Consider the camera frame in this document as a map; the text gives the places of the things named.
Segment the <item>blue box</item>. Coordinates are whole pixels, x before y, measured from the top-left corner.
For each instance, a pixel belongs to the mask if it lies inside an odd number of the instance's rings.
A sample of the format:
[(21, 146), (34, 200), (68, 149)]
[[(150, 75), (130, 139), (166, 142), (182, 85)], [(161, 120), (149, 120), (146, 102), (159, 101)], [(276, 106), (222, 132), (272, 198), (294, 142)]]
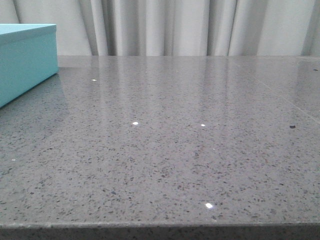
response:
[(0, 106), (59, 71), (56, 24), (0, 25)]

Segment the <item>grey curtain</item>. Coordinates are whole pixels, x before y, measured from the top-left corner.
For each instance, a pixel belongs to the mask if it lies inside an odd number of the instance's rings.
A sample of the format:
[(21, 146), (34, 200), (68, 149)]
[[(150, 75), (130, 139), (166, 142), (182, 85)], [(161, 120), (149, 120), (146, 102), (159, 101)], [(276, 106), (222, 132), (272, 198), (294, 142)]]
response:
[(319, 56), (317, 0), (3, 0), (3, 24), (56, 24), (61, 56)]

